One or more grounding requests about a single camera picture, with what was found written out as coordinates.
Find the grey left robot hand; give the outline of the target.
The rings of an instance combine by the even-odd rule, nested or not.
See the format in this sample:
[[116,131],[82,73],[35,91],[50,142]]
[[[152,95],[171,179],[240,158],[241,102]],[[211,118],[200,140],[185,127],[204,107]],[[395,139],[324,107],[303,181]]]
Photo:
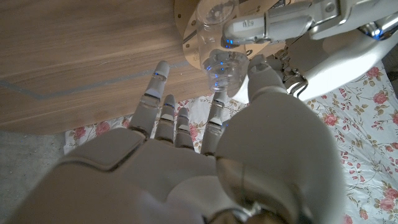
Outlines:
[[290,68],[308,81],[302,101],[367,72],[397,44],[396,0],[301,1],[223,26],[233,45],[285,40]]

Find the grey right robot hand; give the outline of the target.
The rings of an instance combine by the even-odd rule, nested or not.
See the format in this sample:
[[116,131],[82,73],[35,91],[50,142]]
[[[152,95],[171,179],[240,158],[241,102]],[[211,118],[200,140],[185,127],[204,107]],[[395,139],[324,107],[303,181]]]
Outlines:
[[9,223],[340,223],[344,180],[327,126],[282,80],[282,63],[248,66],[249,105],[230,120],[214,95],[195,152],[186,109],[163,96],[158,63],[127,128],[72,150]]

